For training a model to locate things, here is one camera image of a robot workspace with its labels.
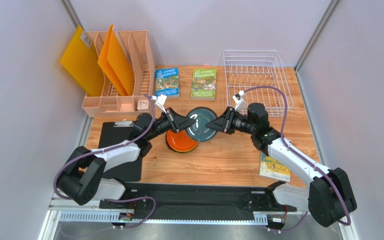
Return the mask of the dark brown plate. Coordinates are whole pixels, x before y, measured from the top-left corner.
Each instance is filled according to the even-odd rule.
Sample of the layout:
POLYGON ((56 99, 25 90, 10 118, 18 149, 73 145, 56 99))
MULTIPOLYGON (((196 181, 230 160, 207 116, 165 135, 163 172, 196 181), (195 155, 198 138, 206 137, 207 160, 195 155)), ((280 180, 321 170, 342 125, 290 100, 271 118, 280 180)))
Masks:
POLYGON ((187 117, 195 120, 195 123, 185 130, 192 140, 197 142, 208 142, 216 136, 216 130, 206 127, 207 123, 210 123, 217 118, 216 113, 210 108, 196 107, 187 114, 187 117))

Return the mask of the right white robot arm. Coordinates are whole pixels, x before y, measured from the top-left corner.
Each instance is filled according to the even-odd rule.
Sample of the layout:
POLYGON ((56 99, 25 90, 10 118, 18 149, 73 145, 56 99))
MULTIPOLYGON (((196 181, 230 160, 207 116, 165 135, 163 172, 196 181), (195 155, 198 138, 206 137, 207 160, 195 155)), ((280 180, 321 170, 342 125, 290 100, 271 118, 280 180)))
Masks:
POLYGON ((323 227, 342 218, 349 220, 350 213, 358 208, 347 173, 339 167, 331 169, 312 160, 293 146, 270 126, 269 114, 262 103, 251 103, 246 115, 228 107, 205 126, 229 135, 235 131, 250 134, 256 149, 281 162, 305 183, 306 188, 276 183, 270 191, 276 204, 307 211, 323 227))

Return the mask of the orange plate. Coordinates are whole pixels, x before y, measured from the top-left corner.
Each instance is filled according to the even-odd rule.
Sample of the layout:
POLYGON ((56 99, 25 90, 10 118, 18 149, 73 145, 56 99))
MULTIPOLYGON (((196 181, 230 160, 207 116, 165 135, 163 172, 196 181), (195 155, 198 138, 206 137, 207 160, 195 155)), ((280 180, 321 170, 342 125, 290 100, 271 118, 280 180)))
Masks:
POLYGON ((187 153, 195 149, 199 142, 190 138, 185 130, 180 132, 168 131, 165 135, 167 146, 175 152, 187 153))

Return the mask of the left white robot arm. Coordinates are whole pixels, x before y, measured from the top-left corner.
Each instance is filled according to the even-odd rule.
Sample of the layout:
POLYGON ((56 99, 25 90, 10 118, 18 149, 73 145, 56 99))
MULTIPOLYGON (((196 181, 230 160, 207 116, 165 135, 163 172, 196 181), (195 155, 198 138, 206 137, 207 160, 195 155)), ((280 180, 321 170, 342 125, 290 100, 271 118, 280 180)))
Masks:
POLYGON ((142 113, 133 123, 130 140, 99 149, 77 147, 56 173, 53 190, 60 198, 73 200, 82 206, 99 193, 101 185, 107 183, 105 172, 145 157, 152 149, 152 139, 168 131, 179 133, 195 123, 195 119, 179 115, 170 107, 159 118, 142 113))

